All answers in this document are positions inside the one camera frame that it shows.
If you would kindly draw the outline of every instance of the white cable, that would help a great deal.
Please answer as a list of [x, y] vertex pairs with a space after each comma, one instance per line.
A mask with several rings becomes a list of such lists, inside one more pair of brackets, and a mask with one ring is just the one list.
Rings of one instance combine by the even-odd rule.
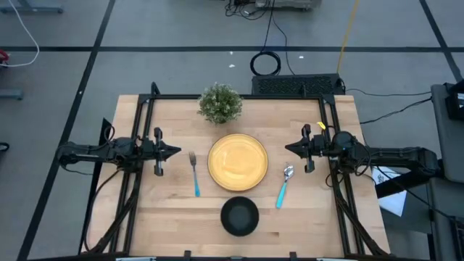
[[24, 28], [24, 30], [26, 31], [26, 33], [28, 33], [30, 39], [32, 39], [32, 41], [33, 41], [34, 44], [36, 45], [37, 53], [36, 53], [36, 56], [34, 57], [34, 59], [32, 59], [32, 61], [30, 61], [30, 62], [28, 62], [28, 63], [19, 64], [19, 65], [4, 65], [4, 64], [0, 63], [0, 66], [3, 66], [3, 67], [21, 67], [21, 66], [31, 65], [33, 62], [36, 61], [37, 56], [38, 56], [38, 54], [41, 52], [41, 50], [39, 49], [38, 44], [37, 44], [36, 40], [34, 39], [34, 37], [32, 37], [32, 35], [29, 33], [29, 30], [26, 28], [26, 26], [25, 26], [24, 23], [22, 22], [20, 13], [16, 10], [16, 7], [15, 7], [15, 5], [12, 3], [12, 0], [8, 0], [8, 2], [9, 2], [9, 4], [11, 4], [11, 6], [12, 6], [14, 12], [16, 12], [17, 19], [20, 21], [22, 27]]

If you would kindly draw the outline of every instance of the metal stand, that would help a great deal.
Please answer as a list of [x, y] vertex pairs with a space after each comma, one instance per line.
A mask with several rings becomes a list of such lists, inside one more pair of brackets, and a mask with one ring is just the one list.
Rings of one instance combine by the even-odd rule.
[[[319, 103], [319, 108], [320, 108], [320, 118], [321, 121], [323, 122], [324, 125], [328, 126], [328, 115], [326, 112], [326, 104], [329, 105], [330, 110], [331, 110], [331, 116], [333, 120], [333, 128], [337, 131], [338, 134], [333, 137], [334, 140], [336, 140], [338, 145], [344, 145], [343, 148], [345, 148], [346, 144], [345, 142], [340, 141], [346, 141], [343, 139], [343, 135], [340, 133], [343, 133], [340, 131], [340, 124], [339, 124], [339, 119], [338, 115], [336, 113], [336, 104], [334, 100], [333, 95], [327, 95], [327, 96], [321, 96], [321, 95], [312, 95], [312, 96], [284, 96], [284, 95], [243, 95], [242, 96], [244, 99], [307, 99], [307, 100], [315, 100], [318, 101]], [[135, 138], [136, 134], [139, 132], [139, 128], [143, 128], [143, 136], [142, 137], [147, 137], [150, 129], [150, 124], [151, 124], [151, 118], [152, 118], [152, 111], [154, 109], [154, 103], [156, 100], [160, 99], [198, 99], [199, 95], [184, 95], [184, 94], [160, 94], [160, 91], [156, 87], [156, 85], [153, 83], [152, 84], [152, 92], [150, 94], [140, 94], [138, 96], [138, 103], [137, 103], [137, 108], [136, 108], [136, 115], [134, 118], [134, 124], [133, 124], [133, 130], [132, 130], [132, 135], [131, 138]], [[147, 111], [146, 111], [146, 117], [145, 117], [145, 124], [144, 127], [141, 126], [141, 115], [142, 115], [142, 107], [147, 104]], [[102, 130], [104, 126], [108, 126], [108, 122], [104, 122], [102, 126]], [[314, 168], [314, 162], [310, 159], [310, 155], [313, 156], [328, 156], [328, 161], [329, 161], [329, 167], [331, 171], [331, 178], [332, 178], [332, 184], [333, 184], [333, 197], [335, 199], [336, 203], [336, 214], [338, 218], [338, 223], [339, 223], [339, 229], [340, 229], [340, 237], [341, 237], [341, 245], [344, 253], [344, 257], [338, 258], [338, 260], [363, 260], [363, 261], [413, 261], [413, 259], [405, 259], [401, 257], [395, 257], [392, 256], [385, 251], [383, 251], [377, 243], [369, 236], [368, 232], [364, 229], [363, 225], [357, 218], [357, 211], [356, 211], [356, 206], [355, 206], [355, 201], [354, 201], [354, 195], [352, 195], [352, 187], [351, 183], [349, 182], [349, 176], [347, 175], [345, 178], [345, 186], [347, 186], [347, 199], [344, 199], [344, 196], [341, 192], [340, 184], [337, 181], [337, 173], [338, 170], [340, 170], [341, 165], [339, 164], [338, 160], [334, 157], [335, 154], [333, 153], [333, 149], [338, 149], [337, 155], [342, 154], [340, 156], [344, 155], [344, 158], [350, 159], [350, 158], [355, 158], [358, 159], [357, 162], [362, 160], [362, 163], [367, 164], [365, 162], [368, 161], [366, 158], [365, 154], [367, 153], [371, 155], [371, 159], [373, 163], [378, 163], [377, 161], [379, 160], [386, 160], [390, 159], [392, 157], [395, 157], [397, 159], [396, 163], [394, 164], [395, 166], [398, 165], [403, 165], [405, 163], [408, 163], [412, 160], [417, 160], [417, 159], [423, 159], [423, 157], [419, 157], [420, 155], [418, 153], [415, 153], [415, 151], [398, 151], [398, 149], [394, 150], [394, 154], [390, 153], [388, 149], [382, 149], [381, 151], [374, 151], [370, 152], [367, 147], [363, 146], [360, 147], [360, 149], [350, 149], [349, 151], [345, 151], [342, 147], [334, 147], [334, 146], [325, 146], [325, 144], [334, 144], [334, 141], [332, 141], [331, 136], [330, 136], [330, 131], [328, 128], [324, 130], [323, 135], [314, 135], [314, 137], [317, 137], [315, 139], [310, 140], [310, 132], [309, 130], [306, 131], [307, 128], [303, 127], [302, 129], [302, 136], [303, 139], [299, 143], [295, 144], [289, 144], [286, 146], [286, 149], [290, 149], [291, 151], [295, 150], [295, 153], [299, 155], [301, 158], [305, 158], [307, 160], [307, 166], [305, 168], [306, 172], [310, 172]], [[430, 169], [430, 166], [425, 165], [425, 162], [420, 162], [420, 166], [426, 166], [426, 170]], [[138, 201], [138, 194], [140, 192], [140, 185], [142, 182], [142, 167], [143, 167], [143, 162], [138, 161], [138, 166], [136, 171], [129, 172], [125, 171], [123, 181], [121, 184], [121, 190], [120, 190], [120, 198], [118, 200], [118, 206], [116, 210], [116, 218], [113, 224], [109, 227], [108, 231], [105, 233], [105, 235], [100, 239], [99, 243], [90, 251], [87, 253], [79, 253], [76, 256], [72, 257], [55, 257], [55, 258], [50, 258], [50, 259], [43, 259], [41, 261], [70, 261], [70, 260], [82, 260], [82, 261], [93, 261], [93, 260], [103, 260], [104, 258], [107, 258], [107, 260], [114, 260], [115, 255], [119, 255], [122, 257], [130, 257], [131, 255], [131, 240], [132, 240], [132, 234], [133, 234], [133, 227], [135, 223], [135, 216], [136, 216], [136, 209], [137, 209], [137, 201]], [[100, 171], [100, 167], [97, 166], [96, 169], [94, 170], [94, 175], [96, 175]], [[133, 182], [133, 189], [130, 191], [129, 188], [129, 183]], [[96, 178], [95, 180], [92, 181], [93, 183], [93, 188], [91, 189], [91, 192], [95, 189], [96, 187]], [[124, 221], [124, 219], [127, 217], [127, 229], [125, 232], [125, 237], [124, 237], [124, 242], [120, 242], [123, 246], [123, 251], [122, 252], [117, 252], [117, 246], [118, 242], [117, 239], [120, 238], [120, 231], [119, 227], [121, 223]], [[350, 250], [350, 243], [349, 243], [349, 238], [348, 238], [348, 230], [347, 230], [347, 224], [346, 224], [346, 218], [350, 221], [350, 223], [353, 226], [353, 231], [355, 235], [355, 246], [356, 246], [356, 253], [352, 253]], [[38, 225], [34, 226], [33, 228], [35, 231], [38, 229]], [[26, 244], [28, 242], [32, 242], [34, 240], [35, 234], [32, 235], [31, 238], [28, 238], [28, 235], [26, 235], [25, 241], [23, 242], [22, 245], [22, 254], [18, 257], [18, 260], [28, 260], [28, 255], [30, 251], [30, 246], [31, 244]], [[83, 229], [83, 235], [81, 239], [85, 236], [85, 228]], [[109, 245], [108, 252], [102, 253], [107, 246]], [[370, 254], [366, 254], [364, 250], [364, 246], [370, 250]], [[248, 260], [248, 261], [259, 261], [259, 260], [269, 260], [261, 257], [192, 257], [190, 251], [186, 251], [183, 257], [138, 257], [137, 260], [156, 260], [156, 261], [185, 261], [185, 260], [192, 260], [192, 261], [208, 261], [208, 260]], [[120, 260], [135, 260], [131, 258], [122, 258]], [[283, 257], [283, 258], [272, 258], [272, 260], [289, 260], [288, 257]], [[297, 253], [291, 252], [290, 253], [290, 260], [295, 261], [295, 260], [304, 260], [304, 261], [317, 261], [317, 260], [324, 260], [323, 258], [299, 258], [297, 257]]]
[[[61, 6], [34, 7], [29, 4], [28, 0], [17, 0], [17, 1], [20, 3], [20, 7], [16, 7], [16, 10], [18, 12], [57, 12], [59, 14], [62, 14], [64, 12]], [[6, 14], [9, 12], [15, 12], [15, 10], [12, 7], [0, 7], [0, 12]]]

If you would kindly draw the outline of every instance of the yellow tag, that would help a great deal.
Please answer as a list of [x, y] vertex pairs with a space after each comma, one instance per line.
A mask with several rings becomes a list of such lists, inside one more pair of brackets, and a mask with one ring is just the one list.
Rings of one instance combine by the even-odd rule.
[[320, 127], [323, 129], [323, 130], [325, 130], [325, 129], [326, 129], [326, 126], [324, 125], [324, 123], [322, 123], [322, 122], [318, 122], [318, 124], [319, 124], [319, 126], [320, 126]]

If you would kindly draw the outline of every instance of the yellow cable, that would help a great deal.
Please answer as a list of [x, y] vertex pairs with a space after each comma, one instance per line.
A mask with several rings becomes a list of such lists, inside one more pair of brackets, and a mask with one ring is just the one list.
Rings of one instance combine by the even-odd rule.
[[336, 66], [336, 73], [339, 73], [339, 71], [340, 71], [341, 61], [343, 60], [343, 52], [344, 52], [345, 46], [347, 45], [347, 42], [348, 42], [348, 35], [351, 32], [351, 27], [353, 25], [353, 21], [355, 20], [355, 16], [356, 16], [357, 5], [359, 3], [360, 3], [360, 0], [356, 0], [355, 5], [353, 6], [353, 10], [351, 11], [351, 17], [349, 18], [347, 32], [345, 33], [345, 37], [343, 39], [343, 44], [341, 45], [339, 63]]

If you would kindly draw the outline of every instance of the black metal frame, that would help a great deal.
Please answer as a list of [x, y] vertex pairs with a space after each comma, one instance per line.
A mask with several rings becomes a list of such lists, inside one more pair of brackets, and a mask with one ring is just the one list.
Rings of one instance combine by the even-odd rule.
[[[295, 95], [242, 95], [244, 99], [305, 99], [305, 100], [315, 100], [318, 101], [319, 103], [319, 108], [320, 108], [320, 118], [321, 121], [324, 125], [329, 125], [328, 124], [328, 118], [327, 118], [327, 112], [326, 112], [326, 104], [329, 105], [330, 110], [331, 110], [331, 116], [333, 119], [333, 127], [336, 132], [340, 131], [340, 124], [339, 124], [339, 119], [336, 111], [336, 105], [335, 105], [335, 99], [334, 95], [312, 95], [312, 96], [295, 96]], [[132, 129], [132, 134], [131, 138], [137, 137], [140, 124], [141, 124], [141, 114], [142, 114], [142, 108], [145, 105], [145, 103], [148, 103], [148, 110], [146, 112], [146, 118], [145, 118], [145, 123], [143, 126], [143, 135], [147, 136], [149, 133], [149, 129], [151, 128], [151, 118], [152, 118], [152, 113], [154, 109], [154, 103], [158, 99], [198, 99], [199, 95], [196, 94], [160, 94], [158, 88], [156, 85], [152, 84], [152, 93], [151, 94], [140, 94], [138, 96], [138, 101], [137, 101], [137, 108], [136, 108], [136, 113], [134, 117], [134, 123], [133, 123], [133, 129]], [[100, 144], [104, 142], [104, 130], [107, 128], [109, 123], [104, 120], [102, 124], [102, 129], [101, 129], [101, 138], [100, 138]], [[331, 137], [330, 137], [330, 131], [328, 128], [325, 130], [325, 140], [326, 142], [330, 142]], [[143, 170], [143, 162], [139, 162], [141, 165], [140, 168], [138, 168], [138, 171], [134, 173], [128, 173], [124, 172], [123, 176], [123, 181], [121, 183], [121, 190], [120, 190], [120, 197], [118, 199], [118, 204], [117, 204], [117, 211], [116, 211], [116, 219], [114, 223], [110, 226], [108, 233], [112, 230], [110, 233], [111, 237], [107, 237], [107, 240], [104, 242], [99, 242], [99, 251], [103, 251], [105, 247], [109, 244], [109, 252], [106, 254], [100, 254], [100, 253], [86, 253], [86, 254], [80, 254], [80, 249], [79, 249], [79, 255], [77, 256], [72, 256], [72, 257], [58, 257], [58, 258], [53, 258], [53, 259], [45, 259], [45, 260], [97, 260], [99, 258], [111, 256], [111, 258], [115, 258], [116, 256], [118, 257], [129, 257], [130, 250], [131, 250], [131, 242], [132, 242], [132, 235], [133, 235], [133, 226], [135, 222], [135, 217], [136, 217], [136, 209], [137, 209], [137, 201], [138, 201], [138, 193], [140, 191], [140, 185], [141, 185], [141, 178], [142, 178], [142, 170]], [[335, 165], [332, 164], [332, 162], [329, 160], [329, 166], [330, 166], [330, 171], [331, 174], [334, 174], [335, 171]], [[90, 198], [92, 197], [95, 188], [96, 188], [96, 183], [98, 181], [99, 177], [99, 171], [101, 170], [102, 166], [100, 164], [96, 164], [94, 168], [94, 179], [92, 180], [92, 185], [91, 185], [91, 190], [90, 190]], [[133, 180], [133, 189], [131, 192], [130, 198], [126, 201], [126, 196], [128, 193], [128, 187], [129, 187], [129, 181], [131, 175], [134, 174], [135, 178]], [[333, 184], [333, 195], [337, 201], [337, 198], [343, 197], [341, 194], [341, 189], [339, 182], [337, 182], [337, 177], [336, 175], [331, 175], [332, 178], [332, 184]], [[344, 176], [344, 183], [345, 183], [345, 189], [346, 189], [346, 194], [347, 194], [347, 204], [336, 204], [336, 212], [337, 212], [337, 217], [339, 221], [339, 230], [340, 230], [340, 237], [341, 237], [341, 244], [342, 244], [342, 249], [344, 253], [344, 259], [356, 259], [356, 260], [411, 260], [411, 259], [405, 259], [405, 258], [398, 258], [398, 257], [393, 257], [393, 256], [378, 256], [378, 255], [366, 255], [365, 250], [364, 250], [364, 243], [361, 238], [360, 233], [362, 233], [362, 230], [364, 228], [360, 225], [359, 221], [357, 221], [357, 212], [356, 212], [356, 204], [355, 204], [355, 197], [353, 194], [353, 189], [352, 189], [352, 184], [349, 178], [349, 175]], [[347, 233], [347, 224], [345, 222], [345, 213], [346, 211], [351, 212], [351, 215], [348, 215], [347, 217], [353, 222], [355, 221], [358, 226], [361, 227], [361, 232], [357, 231], [357, 229], [354, 229], [354, 234], [355, 234], [355, 243], [356, 243], [356, 250], [357, 254], [353, 254], [350, 249], [350, 244], [349, 244], [349, 237]], [[86, 217], [88, 215], [88, 212], [91, 211], [89, 208], [87, 209]], [[125, 216], [128, 215], [128, 224], [127, 224], [127, 230], [125, 232], [125, 238], [124, 238], [124, 243], [123, 243], [123, 250], [121, 252], [116, 252], [117, 248], [117, 241], [119, 238], [119, 225], [121, 222], [124, 220]], [[83, 237], [84, 237], [84, 230], [83, 234], [81, 236], [81, 244], [83, 242]], [[282, 257], [282, 258], [248, 258], [248, 257], [241, 257], [241, 258], [246, 258], [247, 260], [291, 260], [291, 261], [296, 261], [296, 260], [316, 260], [316, 258], [298, 258], [297, 254], [294, 252], [289, 253], [289, 257]], [[191, 257], [190, 251], [186, 250], [186, 253], [184, 257], [157, 257], [156, 260], [232, 260], [235, 259], [233, 257]]]

